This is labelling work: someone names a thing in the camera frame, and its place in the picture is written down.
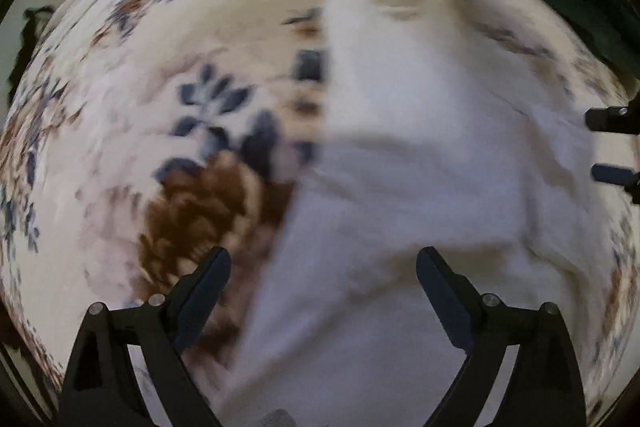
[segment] floral fabric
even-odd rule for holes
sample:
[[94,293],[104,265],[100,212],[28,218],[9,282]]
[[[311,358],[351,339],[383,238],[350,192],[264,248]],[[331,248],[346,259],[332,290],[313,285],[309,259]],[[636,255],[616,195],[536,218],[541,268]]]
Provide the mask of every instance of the floral fabric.
[[[231,253],[232,275],[184,362],[205,395],[224,386],[296,181],[321,152],[322,1],[68,0],[54,15],[0,141],[0,296],[58,387],[92,302],[165,293],[213,245]],[[496,2],[544,46],[508,26],[478,31],[551,58],[577,111],[624,102],[540,0]],[[597,137],[596,161],[639,167],[636,138]],[[638,210],[614,187],[598,195],[605,246],[593,254],[610,261],[611,280],[582,375],[591,412],[638,302]]]

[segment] white cloth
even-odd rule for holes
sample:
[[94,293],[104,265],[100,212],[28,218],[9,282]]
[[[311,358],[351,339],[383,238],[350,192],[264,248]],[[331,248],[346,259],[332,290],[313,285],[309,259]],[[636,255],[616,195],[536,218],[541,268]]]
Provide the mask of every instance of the white cloth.
[[[225,425],[276,409],[302,427],[422,425],[464,359],[415,277],[427,245],[508,305],[556,302],[582,346],[580,304],[602,306],[575,285],[599,277],[576,267],[590,135],[522,57],[470,31],[465,2],[428,0],[407,22],[370,0],[326,3],[322,157],[214,407]],[[554,160],[537,160],[541,148]]]

